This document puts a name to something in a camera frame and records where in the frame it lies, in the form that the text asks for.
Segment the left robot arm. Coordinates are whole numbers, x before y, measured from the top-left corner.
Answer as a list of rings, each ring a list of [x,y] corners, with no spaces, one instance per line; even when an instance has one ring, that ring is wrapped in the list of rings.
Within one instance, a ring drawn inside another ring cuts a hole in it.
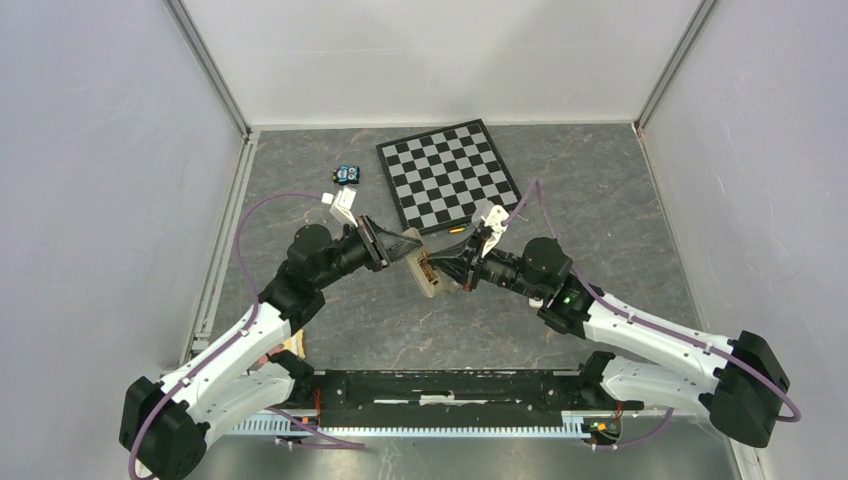
[[[151,479],[183,479],[249,417],[282,402],[306,405],[314,394],[309,375],[277,360],[251,376],[245,371],[318,313],[324,288],[360,268],[379,272],[422,245],[367,216],[338,238],[321,225],[300,228],[276,275],[224,335],[161,379],[142,376],[128,387],[119,442],[129,452],[130,477],[144,467]]]

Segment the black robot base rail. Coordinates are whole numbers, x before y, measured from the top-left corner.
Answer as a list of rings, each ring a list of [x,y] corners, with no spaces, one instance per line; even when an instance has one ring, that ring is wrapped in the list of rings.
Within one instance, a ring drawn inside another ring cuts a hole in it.
[[[325,370],[274,407],[313,410],[322,427],[554,427],[564,412],[641,411],[576,370]]]

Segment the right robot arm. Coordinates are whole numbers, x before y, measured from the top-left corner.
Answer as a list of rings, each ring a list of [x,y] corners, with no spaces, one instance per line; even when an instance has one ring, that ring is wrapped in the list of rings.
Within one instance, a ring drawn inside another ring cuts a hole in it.
[[[426,259],[464,290],[482,281],[537,302],[552,330],[611,345],[642,357],[634,362],[609,352],[592,356],[577,382],[591,408],[610,401],[641,402],[702,415],[727,437],[764,448],[789,403],[790,380],[770,344],[743,330],[735,337],[685,328],[626,304],[588,283],[559,243],[530,240],[521,254],[489,249],[487,228]]]

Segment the beige remote control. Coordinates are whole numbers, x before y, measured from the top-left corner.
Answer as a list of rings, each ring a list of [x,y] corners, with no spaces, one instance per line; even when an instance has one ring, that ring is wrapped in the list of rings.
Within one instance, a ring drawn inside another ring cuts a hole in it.
[[[405,261],[424,297],[432,299],[444,293],[456,293],[460,285],[429,264],[429,250],[419,231],[410,227],[403,232],[403,235],[421,243],[419,248],[405,257]]]

